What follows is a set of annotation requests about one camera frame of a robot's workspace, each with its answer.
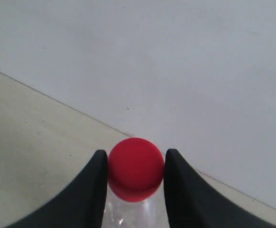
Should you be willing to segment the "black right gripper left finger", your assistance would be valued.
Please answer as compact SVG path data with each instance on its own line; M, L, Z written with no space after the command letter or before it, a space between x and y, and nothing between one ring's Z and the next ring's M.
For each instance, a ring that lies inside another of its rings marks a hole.
M108 157L97 150L82 171L57 196L11 228L100 228L108 181Z

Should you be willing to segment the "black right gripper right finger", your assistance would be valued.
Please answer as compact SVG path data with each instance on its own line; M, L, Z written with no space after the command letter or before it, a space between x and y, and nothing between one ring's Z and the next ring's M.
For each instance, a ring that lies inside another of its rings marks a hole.
M273 228L207 183L176 149L166 152L164 197L172 228Z

